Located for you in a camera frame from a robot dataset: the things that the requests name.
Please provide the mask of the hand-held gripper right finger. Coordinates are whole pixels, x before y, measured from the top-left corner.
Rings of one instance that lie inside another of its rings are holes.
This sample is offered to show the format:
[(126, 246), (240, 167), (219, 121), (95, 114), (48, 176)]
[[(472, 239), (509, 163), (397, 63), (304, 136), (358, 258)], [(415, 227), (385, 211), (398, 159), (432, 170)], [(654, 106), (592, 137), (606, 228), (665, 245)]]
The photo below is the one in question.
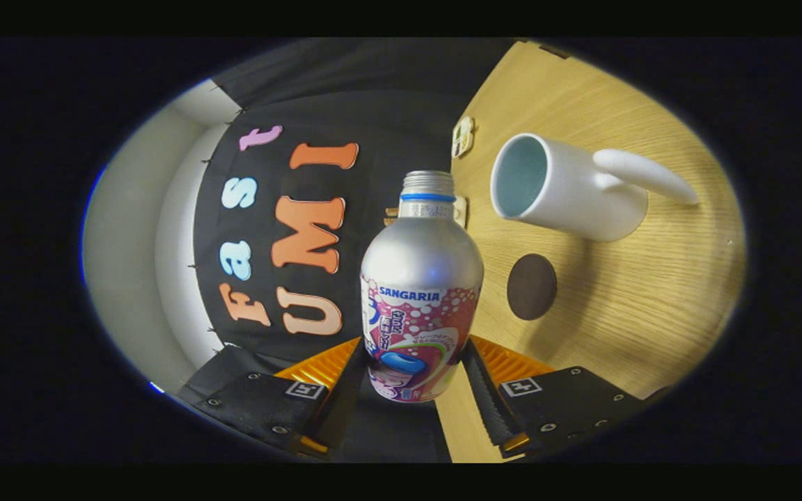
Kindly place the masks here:
[(559, 454), (652, 403), (588, 368), (554, 369), (478, 336), (468, 340), (461, 361), (488, 438), (503, 459)]

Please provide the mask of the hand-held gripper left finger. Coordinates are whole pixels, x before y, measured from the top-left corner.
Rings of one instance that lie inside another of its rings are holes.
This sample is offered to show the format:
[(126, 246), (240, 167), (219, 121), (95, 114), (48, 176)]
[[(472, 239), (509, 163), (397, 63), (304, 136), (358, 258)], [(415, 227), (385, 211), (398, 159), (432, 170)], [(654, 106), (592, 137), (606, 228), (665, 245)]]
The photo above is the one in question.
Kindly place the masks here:
[(363, 345), (348, 340), (274, 374), (221, 370), (196, 387), (198, 412), (271, 450), (329, 460), (359, 399)]

